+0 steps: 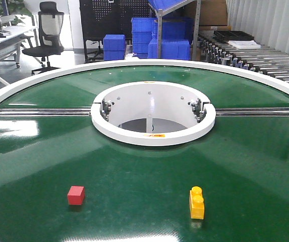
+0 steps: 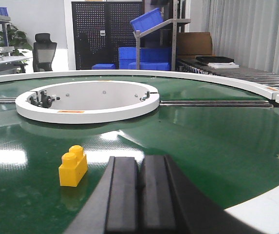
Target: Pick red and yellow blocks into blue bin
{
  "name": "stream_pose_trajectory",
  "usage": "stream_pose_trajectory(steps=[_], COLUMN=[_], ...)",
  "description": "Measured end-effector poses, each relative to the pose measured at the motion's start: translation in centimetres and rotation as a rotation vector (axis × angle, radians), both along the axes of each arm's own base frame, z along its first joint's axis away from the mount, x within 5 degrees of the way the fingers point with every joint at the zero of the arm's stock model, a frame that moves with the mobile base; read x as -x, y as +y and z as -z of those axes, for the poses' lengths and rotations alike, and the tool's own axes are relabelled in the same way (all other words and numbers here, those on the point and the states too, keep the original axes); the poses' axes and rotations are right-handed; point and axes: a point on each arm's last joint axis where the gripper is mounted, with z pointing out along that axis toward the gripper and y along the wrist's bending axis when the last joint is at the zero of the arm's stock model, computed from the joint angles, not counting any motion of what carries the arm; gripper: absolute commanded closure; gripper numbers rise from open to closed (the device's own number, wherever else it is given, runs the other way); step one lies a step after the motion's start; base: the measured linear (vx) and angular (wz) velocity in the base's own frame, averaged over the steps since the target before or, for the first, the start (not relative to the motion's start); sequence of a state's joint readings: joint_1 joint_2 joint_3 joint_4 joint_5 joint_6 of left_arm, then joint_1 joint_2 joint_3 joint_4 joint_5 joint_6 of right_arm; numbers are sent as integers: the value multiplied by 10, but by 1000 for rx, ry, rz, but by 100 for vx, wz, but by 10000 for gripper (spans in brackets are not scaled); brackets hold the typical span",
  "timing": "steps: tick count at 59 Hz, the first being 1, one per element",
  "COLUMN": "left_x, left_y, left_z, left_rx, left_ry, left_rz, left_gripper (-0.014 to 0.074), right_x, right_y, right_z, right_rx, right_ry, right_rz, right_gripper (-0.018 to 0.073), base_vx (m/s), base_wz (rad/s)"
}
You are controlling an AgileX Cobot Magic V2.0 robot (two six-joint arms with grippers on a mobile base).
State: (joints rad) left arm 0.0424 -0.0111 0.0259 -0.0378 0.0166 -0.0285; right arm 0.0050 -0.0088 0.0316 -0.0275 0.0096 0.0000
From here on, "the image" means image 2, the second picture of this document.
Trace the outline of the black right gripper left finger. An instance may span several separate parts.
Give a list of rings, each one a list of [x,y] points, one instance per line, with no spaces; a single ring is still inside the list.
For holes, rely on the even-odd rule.
[[[111,156],[105,172],[66,234],[138,233],[137,164]]]

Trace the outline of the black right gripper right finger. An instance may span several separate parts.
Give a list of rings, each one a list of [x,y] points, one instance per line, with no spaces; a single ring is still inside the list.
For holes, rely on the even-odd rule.
[[[204,195],[169,155],[147,155],[141,167],[143,234],[259,234]]]

